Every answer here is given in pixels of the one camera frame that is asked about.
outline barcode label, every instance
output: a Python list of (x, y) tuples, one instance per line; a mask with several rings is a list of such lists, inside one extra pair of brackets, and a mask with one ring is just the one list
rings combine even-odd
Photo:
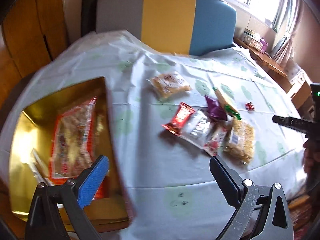
[(235, 134), (233, 134), (231, 137), (231, 143), (233, 143), (234, 145), (238, 145), (238, 142), (239, 142), (239, 136), (236, 136)]

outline bed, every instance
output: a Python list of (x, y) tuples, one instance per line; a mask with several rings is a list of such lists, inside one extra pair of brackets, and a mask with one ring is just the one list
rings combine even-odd
[[(12, 136), (20, 111), (62, 88), (105, 77), (111, 141), (135, 218), (109, 237), (215, 239), (234, 208), (209, 170), (210, 157), (164, 131), (183, 101), (205, 109), (212, 87), (228, 90), (256, 131), (255, 158), (230, 168), (258, 185), (279, 182), (288, 198), (306, 179), (303, 135), (272, 122), (274, 114), (299, 117), (286, 93), (232, 44), (235, 10), (219, 0), (98, 0), (95, 31), (39, 70), (12, 108), (0, 135), (1, 178), (8, 185)], [(162, 102), (148, 79), (178, 71), (187, 95)], [(244, 104), (253, 102), (256, 111)]]

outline window sill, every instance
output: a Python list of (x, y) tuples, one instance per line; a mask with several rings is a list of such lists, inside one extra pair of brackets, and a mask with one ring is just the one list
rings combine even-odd
[(245, 12), (247, 12), (248, 14), (250, 14), (252, 17), (254, 17), (255, 19), (257, 19), (258, 21), (260, 21), (261, 23), (263, 23), (265, 26), (269, 27), (270, 29), (273, 30), (273, 26), (272, 23), (265, 19), (264, 17), (259, 16), (259, 14), (257, 12), (255, 12), (254, 10), (252, 10), (248, 5), (241, 3), (237, 0), (225, 0), (227, 3), (229, 3), (230, 5), (237, 7)]

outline headboard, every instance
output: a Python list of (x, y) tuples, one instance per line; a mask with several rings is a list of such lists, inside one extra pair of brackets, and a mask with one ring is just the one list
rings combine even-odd
[(96, 32), (128, 30), (159, 52), (232, 47), (236, 11), (220, 0), (98, 0)]

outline human hand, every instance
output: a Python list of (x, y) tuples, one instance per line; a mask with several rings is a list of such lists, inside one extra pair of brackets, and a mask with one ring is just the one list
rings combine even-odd
[(316, 151), (316, 142), (310, 139), (303, 144), (303, 147), (305, 147), (303, 153), (304, 171), (309, 174), (314, 163), (320, 162), (320, 152)]

